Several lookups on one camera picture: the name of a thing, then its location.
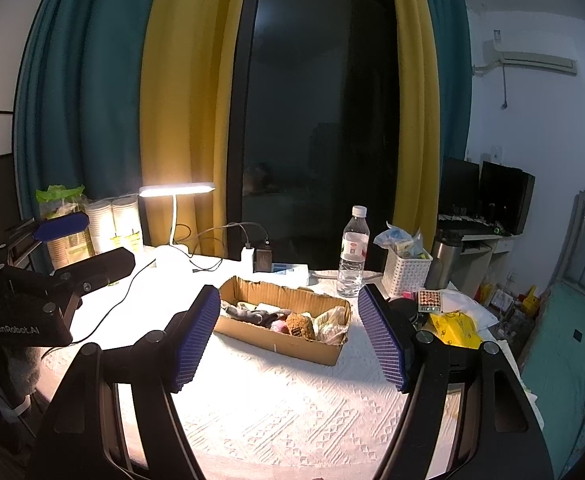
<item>plastic water bottle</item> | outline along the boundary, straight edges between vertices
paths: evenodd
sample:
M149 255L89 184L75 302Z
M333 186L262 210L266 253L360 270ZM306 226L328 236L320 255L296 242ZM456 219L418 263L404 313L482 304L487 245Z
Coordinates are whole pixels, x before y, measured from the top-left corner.
M337 292L340 296L352 298L362 288L370 234L366 224L366 208L354 206L353 217L344 229L341 241L341 261L337 273Z

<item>dark glass door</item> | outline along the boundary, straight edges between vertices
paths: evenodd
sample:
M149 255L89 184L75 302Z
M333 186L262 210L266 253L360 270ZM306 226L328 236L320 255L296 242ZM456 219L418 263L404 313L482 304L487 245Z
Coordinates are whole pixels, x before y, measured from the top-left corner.
M244 3L237 42L228 220L262 224L273 261L335 269L353 205L367 206L371 237L393 216L399 140L394 2L254 2L252 13ZM381 251L371 248L368 266L382 264Z

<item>electrical outlet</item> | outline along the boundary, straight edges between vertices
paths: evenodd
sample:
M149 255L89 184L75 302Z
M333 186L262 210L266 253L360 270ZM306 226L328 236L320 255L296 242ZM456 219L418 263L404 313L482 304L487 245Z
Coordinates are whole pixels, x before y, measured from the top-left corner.
M504 149L502 146L490 147L490 162L501 164L504 160Z

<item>teal curtain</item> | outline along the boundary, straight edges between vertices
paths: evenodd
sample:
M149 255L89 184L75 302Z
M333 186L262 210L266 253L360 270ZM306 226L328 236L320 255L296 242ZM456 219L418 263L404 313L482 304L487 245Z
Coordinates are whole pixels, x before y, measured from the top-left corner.
M91 199L141 186L141 59L153 0L42 0L15 97L13 153L23 218L35 191Z
M428 0L437 48L441 163L463 160L473 98L473 62L466 0Z

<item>brown plush toy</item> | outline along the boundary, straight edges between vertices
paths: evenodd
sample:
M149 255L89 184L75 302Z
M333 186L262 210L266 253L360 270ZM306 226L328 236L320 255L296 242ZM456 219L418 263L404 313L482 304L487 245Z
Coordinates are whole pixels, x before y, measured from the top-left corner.
M313 322L306 316L301 314L290 314L286 319L286 326L290 335L303 337L309 341L315 340L315 332L313 330Z

